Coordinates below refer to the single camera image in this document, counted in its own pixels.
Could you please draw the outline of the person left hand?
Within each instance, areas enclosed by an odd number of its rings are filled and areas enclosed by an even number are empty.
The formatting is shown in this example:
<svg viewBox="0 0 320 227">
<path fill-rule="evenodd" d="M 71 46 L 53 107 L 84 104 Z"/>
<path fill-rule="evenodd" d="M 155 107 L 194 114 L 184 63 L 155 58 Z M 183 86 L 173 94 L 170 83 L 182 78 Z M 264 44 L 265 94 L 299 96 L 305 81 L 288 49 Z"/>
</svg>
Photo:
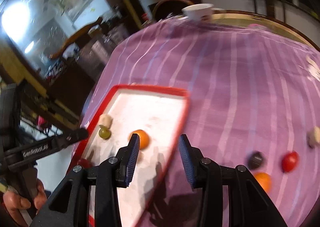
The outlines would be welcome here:
<svg viewBox="0 0 320 227">
<path fill-rule="evenodd" d="M 37 180 L 37 190 L 38 193 L 37 196 L 33 199 L 33 203 L 37 211 L 39 211 L 47 201 L 47 197 L 44 191 L 44 185 L 39 179 Z M 7 209 L 7 212 L 9 213 L 9 215 L 11 215 L 13 220 L 18 225 L 28 226 L 20 211 L 27 210 L 31 207 L 31 202 L 29 202 L 29 200 L 21 197 L 19 194 L 7 190 L 7 192 L 3 194 L 3 202 Z"/>
</svg>

